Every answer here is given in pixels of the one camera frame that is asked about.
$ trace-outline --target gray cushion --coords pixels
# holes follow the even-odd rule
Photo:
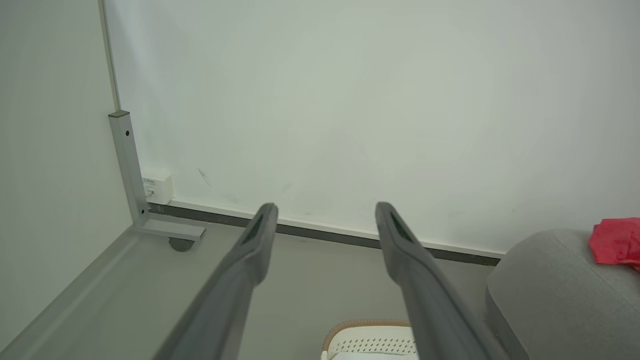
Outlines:
[[[535,234],[488,278],[488,298],[531,359],[640,358],[640,273],[596,264],[590,235]]]

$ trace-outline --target red cloth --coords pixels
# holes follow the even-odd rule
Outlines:
[[[602,220],[593,227],[589,247],[598,264],[628,264],[640,271],[640,218]]]

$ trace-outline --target perforated white container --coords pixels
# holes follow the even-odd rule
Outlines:
[[[415,354],[413,332],[406,320],[362,319],[343,322],[324,339],[321,360],[333,360],[340,352]]]

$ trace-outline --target power outlet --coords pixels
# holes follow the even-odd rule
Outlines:
[[[167,205],[173,199],[171,173],[164,170],[145,171],[142,174],[142,183],[145,186],[147,202]]]

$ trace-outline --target metal bracket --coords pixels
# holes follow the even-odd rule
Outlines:
[[[131,115],[128,111],[118,110],[109,114],[109,123],[113,133],[113,142],[116,145],[129,210],[131,210],[133,230],[181,240],[201,240],[206,231],[205,227],[149,219],[149,205],[142,183],[136,141],[131,127]]]

